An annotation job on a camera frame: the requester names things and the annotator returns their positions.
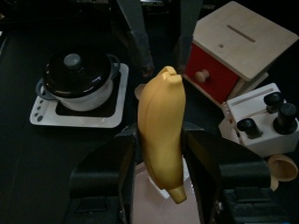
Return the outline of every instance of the white device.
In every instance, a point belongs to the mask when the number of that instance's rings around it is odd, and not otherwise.
[[[279,105],[266,104],[266,97],[279,94],[276,84],[271,83],[221,104],[221,136],[263,158],[294,151],[299,139],[295,105],[282,99]]]

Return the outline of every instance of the black surface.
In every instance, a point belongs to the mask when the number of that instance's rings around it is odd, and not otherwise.
[[[147,32],[155,72],[173,64],[172,49],[164,32],[164,20],[149,17]],[[69,201],[69,177],[80,160],[131,123],[136,122],[135,88],[148,82],[132,67],[127,49],[107,29],[93,24],[51,24],[17,27],[4,32],[0,56],[0,223],[56,224],[61,222]],[[36,98],[35,84],[53,53],[73,44],[99,46],[128,64],[123,122],[113,129],[35,126],[29,114]],[[270,77],[259,86],[275,82],[284,98],[299,107],[299,44],[278,58]],[[184,82],[187,106],[184,120],[209,133],[219,133],[220,109]],[[288,155],[299,164],[298,150]],[[294,223],[299,223],[299,179],[280,183],[275,199]]]

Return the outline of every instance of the yellow banana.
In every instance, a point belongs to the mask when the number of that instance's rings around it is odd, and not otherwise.
[[[183,77],[165,66],[144,86],[137,106],[137,129],[149,177],[169,193],[175,203],[187,199],[181,154],[184,106]]]

